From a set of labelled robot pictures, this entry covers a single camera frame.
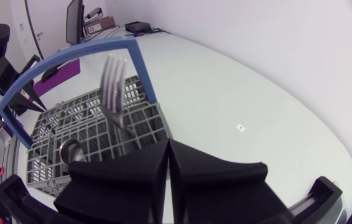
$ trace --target blue handle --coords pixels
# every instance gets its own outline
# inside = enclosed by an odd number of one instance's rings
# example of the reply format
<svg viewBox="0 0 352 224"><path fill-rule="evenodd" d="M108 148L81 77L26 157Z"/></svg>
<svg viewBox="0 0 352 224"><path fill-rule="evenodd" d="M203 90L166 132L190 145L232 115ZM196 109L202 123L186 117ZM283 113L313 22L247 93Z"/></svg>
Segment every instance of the blue handle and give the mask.
<svg viewBox="0 0 352 224"><path fill-rule="evenodd" d="M21 141L21 143L23 143L27 149L30 149L32 145L31 137L21 127L21 125L17 122L16 118L11 113L10 109L6 106L13 98L13 96L30 80L60 63L64 63L68 60L82 57L88 54L125 48L128 49L129 54L131 55L133 64L136 68L137 74L139 75L148 102L152 104L156 103L157 98L155 97L154 89L152 88L150 77L147 72L146 65L144 64L137 41L132 36L123 36L103 40L92 40L82 44L74 45L40 61L37 65L33 66L24 74L22 74L7 90L6 94L3 96L2 101L0 102L0 115L12 130L12 132Z"/></svg>

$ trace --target purple panel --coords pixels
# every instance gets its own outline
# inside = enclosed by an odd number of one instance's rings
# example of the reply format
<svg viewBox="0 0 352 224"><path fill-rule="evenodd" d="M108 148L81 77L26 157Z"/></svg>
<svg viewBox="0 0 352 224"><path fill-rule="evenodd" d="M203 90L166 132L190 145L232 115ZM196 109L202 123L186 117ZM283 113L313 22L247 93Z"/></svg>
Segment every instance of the purple panel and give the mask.
<svg viewBox="0 0 352 224"><path fill-rule="evenodd" d="M59 84L67 81L68 79L78 75L81 72L81 67L79 63L79 58L64 65L62 68L58 69L58 72L42 83L41 81L35 83L34 90L38 96L42 96L47 93L49 90L55 88Z"/></svg>

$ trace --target white tabletop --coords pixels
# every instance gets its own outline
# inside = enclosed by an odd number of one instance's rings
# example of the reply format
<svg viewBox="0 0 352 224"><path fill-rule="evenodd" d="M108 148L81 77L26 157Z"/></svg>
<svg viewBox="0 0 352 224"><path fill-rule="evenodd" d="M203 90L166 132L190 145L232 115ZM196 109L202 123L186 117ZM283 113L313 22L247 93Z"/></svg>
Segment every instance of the white tabletop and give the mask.
<svg viewBox="0 0 352 224"><path fill-rule="evenodd" d="M166 33L137 41L175 140L227 161L265 163L266 182L287 207L304 198L323 175L336 181L351 215L350 155L303 104L260 74L191 41ZM112 53L131 61L127 50ZM41 97L46 107L99 88L106 54L80 58L81 73ZM132 63L129 67L128 75L135 75ZM37 116L28 111L19 118L28 133ZM243 132L239 124L246 128ZM18 174L26 183L26 149L21 146L20 152ZM54 208L54 198L29 191ZM173 222L169 181L164 222Z"/></svg>

